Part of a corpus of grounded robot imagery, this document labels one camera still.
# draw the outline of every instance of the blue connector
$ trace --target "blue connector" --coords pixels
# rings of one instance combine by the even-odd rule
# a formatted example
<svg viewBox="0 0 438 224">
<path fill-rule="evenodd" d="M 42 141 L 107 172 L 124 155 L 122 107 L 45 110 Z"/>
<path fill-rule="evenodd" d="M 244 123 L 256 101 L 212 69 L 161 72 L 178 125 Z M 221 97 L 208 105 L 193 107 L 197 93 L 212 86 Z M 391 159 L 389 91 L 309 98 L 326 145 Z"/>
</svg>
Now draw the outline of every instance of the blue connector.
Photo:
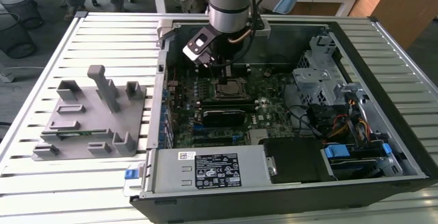
<svg viewBox="0 0 438 224">
<path fill-rule="evenodd" d="M 124 179 L 137 179 L 138 175 L 140 173 L 137 169 L 126 169 L 124 171 Z"/>
<path fill-rule="evenodd" d="M 345 145 L 329 145 L 322 149 L 326 158 L 349 156 L 349 152 Z"/>
<path fill-rule="evenodd" d="M 383 147 L 383 150 L 384 150 L 384 152 L 385 152 L 387 155 L 392 153 L 392 149 L 391 149 L 388 143 L 383 143 L 381 144 L 381 147 Z"/>
<path fill-rule="evenodd" d="M 233 135 L 232 136 L 232 145 L 236 145 L 238 138 L 240 138 L 240 135 Z"/>
</svg>

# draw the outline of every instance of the black computer case side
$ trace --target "black computer case side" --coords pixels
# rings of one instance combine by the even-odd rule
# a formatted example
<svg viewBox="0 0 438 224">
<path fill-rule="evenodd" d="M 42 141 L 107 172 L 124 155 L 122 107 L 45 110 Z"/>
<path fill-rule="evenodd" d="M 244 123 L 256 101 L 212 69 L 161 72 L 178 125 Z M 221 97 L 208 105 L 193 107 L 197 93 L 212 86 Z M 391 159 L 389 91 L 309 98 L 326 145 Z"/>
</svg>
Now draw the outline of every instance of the black computer case side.
<svg viewBox="0 0 438 224">
<path fill-rule="evenodd" d="M 368 206 L 403 192 L 416 191 L 436 180 L 388 181 L 371 184 L 282 191 L 138 199 L 129 203 L 153 223 L 228 219 Z"/>
</svg>

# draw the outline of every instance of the black mesh basket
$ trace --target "black mesh basket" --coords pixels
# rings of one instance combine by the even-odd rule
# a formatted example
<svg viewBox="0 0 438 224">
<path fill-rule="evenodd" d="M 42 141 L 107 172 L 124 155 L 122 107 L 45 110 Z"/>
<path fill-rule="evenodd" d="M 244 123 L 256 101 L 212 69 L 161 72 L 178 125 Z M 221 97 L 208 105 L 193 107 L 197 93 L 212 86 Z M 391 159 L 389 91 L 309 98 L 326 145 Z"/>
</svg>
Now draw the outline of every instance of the black mesh basket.
<svg viewBox="0 0 438 224">
<path fill-rule="evenodd" d="M 35 51 L 35 45 L 19 24 L 19 16 L 11 13 L 0 14 L 0 50 L 14 59 Z"/>
<path fill-rule="evenodd" d="M 9 13 L 19 16 L 23 28 L 31 29 L 42 25 L 43 20 L 34 0 L 0 0 L 0 3 Z"/>
</svg>

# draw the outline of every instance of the white table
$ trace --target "white table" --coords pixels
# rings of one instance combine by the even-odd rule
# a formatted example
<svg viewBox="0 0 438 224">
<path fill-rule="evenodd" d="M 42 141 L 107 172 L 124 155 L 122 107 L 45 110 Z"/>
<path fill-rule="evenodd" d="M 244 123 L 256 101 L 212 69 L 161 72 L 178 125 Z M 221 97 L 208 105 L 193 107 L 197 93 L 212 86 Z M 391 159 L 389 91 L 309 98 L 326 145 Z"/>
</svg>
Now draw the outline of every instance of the white table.
<svg viewBox="0 0 438 224">
<path fill-rule="evenodd" d="M 105 65 L 106 77 L 116 85 L 134 80 L 148 85 L 148 93 L 153 93 L 153 72 L 160 54 L 154 44 L 156 26 L 164 18 L 206 19 L 190 14 L 138 13 L 89 13 L 85 18 L 74 18 L 0 144 L 1 224 L 149 223 L 121 192 L 124 169 L 130 163 L 145 159 L 145 138 L 140 139 L 138 154 L 133 157 L 34 162 L 30 154 L 54 108 L 57 94 L 53 88 L 62 79 L 75 80 L 79 86 L 94 85 L 85 77 L 89 65 Z M 265 18 L 277 20 L 294 17 Z M 298 19 L 322 21 L 324 17 Z M 348 17 L 340 17 L 337 22 L 429 155 L 438 161 L 438 125 L 432 123 L 438 120 L 435 86 L 379 24 L 371 24 L 364 18 Z M 351 79 L 357 80 L 347 63 L 343 64 Z M 153 96 L 148 95 L 141 135 L 148 134 L 152 101 Z M 395 195 L 364 208 L 201 223 L 270 224 L 300 221 L 312 224 L 423 224 L 438 222 L 436 207 L 438 190 L 429 187 Z"/>
</svg>

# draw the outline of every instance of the white cable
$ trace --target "white cable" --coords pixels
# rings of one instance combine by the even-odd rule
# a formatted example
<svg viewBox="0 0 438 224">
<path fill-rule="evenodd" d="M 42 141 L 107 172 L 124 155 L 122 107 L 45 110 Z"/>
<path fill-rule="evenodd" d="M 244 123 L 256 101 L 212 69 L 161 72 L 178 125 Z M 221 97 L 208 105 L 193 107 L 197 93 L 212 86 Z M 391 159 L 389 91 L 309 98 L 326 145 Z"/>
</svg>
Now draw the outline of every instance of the white cable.
<svg viewBox="0 0 438 224">
<path fill-rule="evenodd" d="M 43 67 L 11 67 L 6 69 L 43 69 Z"/>
</svg>

